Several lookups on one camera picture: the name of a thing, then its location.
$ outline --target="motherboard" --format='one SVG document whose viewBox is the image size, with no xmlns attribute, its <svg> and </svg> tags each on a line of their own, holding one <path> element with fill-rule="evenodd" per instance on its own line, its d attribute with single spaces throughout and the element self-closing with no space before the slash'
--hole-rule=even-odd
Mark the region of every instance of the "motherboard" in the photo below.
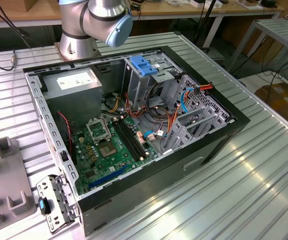
<svg viewBox="0 0 288 240">
<path fill-rule="evenodd" d="M 102 122 L 72 134 L 76 143 L 79 195 L 158 157 L 150 142 L 141 137 L 142 133 L 130 116 Z M 111 137 L 98 141 L 96 137 L 104 135 L 106 130 Z"/>
</svg>

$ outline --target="gray plastic tray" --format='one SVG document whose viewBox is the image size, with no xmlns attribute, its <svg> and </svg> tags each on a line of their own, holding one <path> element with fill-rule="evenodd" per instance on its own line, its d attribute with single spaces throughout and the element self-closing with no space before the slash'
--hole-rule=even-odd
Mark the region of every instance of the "gray plastic tray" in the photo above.
<svg viewBox="0 0 288 240">
<path fill-rule="evenodd" d="M 0 138 L 0 229 L 36 211 L 18 142 Z"/>
</svg>

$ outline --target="expansion card slot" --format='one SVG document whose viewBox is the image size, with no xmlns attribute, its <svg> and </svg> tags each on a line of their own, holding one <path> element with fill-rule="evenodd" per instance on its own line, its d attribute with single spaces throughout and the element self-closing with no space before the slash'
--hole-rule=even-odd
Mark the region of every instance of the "expansion card slot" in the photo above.
<svg viewBox="0 0 288 240">
<path fill-rule="evenodd" d="M 135 161 L 140 161 L 146 158 L 146 153 L 134 138 L 132 132 L 122 121 L 113 122 L 114 129 L 116 133 L 123 141 L 127 150 L 130 152 Z"/>
<path fill-rule="evenodd" d="M 102 177 L 101 179 L 98 179 L 98 180 L 88 184 L 89 189 L 91 189 L 93 187 L 96 187 L 96 186 L 98 186 L 100 184 L 103 184 L 103 183 L 105 183 L 105 182 L 107 182 L 107 181 L 109 181 L 109 180 L 121 175 L 124 172 L 126 167 L 127 167 L 127 165 L 125 165 L 124 167 L 122 167 L 121 169 L 119 169 L 117 171 L 112 172 L 111 174 L 109 174 L 109 175 L 107 175 L 105 177 Z"/>
</svg>

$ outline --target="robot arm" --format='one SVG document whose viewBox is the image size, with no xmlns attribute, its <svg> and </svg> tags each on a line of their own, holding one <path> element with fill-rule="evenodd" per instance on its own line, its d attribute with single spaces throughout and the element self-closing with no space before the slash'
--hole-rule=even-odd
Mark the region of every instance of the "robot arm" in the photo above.
<svg viewBox="0 0 288 240">
<path fill-rule="evenodd" d="M 95 39 L 119 47 L 133 26 L 123 0 L 60 0 L 59 4 L 63 28 L 60 53 L 68 60 L 98 55 Z"/>
</svg>

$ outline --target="slotted metal surface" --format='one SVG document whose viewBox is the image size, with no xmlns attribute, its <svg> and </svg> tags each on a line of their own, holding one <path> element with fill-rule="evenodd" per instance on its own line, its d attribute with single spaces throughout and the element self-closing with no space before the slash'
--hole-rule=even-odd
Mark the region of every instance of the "slotted metal surface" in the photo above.
<svg viewBox="0 0 288 240">
<path fill-rule="evenodd" d="M 272 38 L 280 41 L 288 47 L 288 20 L 287 19 L 264 19 L 256 20 L 255 26 L 271 36 Z"/>
<path fill-rule="evenodd" d="M 98 43 L 103 55 L 168 45 L 212 81 L 251 122 L 209 164 L 107 224 L 88 239 L 288 238 L 288 123 L 184 37 L 161 33 L 130 37 L 119 48 Z M 11 52 L 0 53 L 10 65 Z M 0 137 L 15 137 L 37 202 L 36 183 L 56 174 L 21 68 L 57 63 L 52 46 L 18 51 L 19 67 L 0 70 Z M 37 210 L 3 230 L 0 239 L 83 239 L 76 222 L 51 236 Z"/>
</svg>

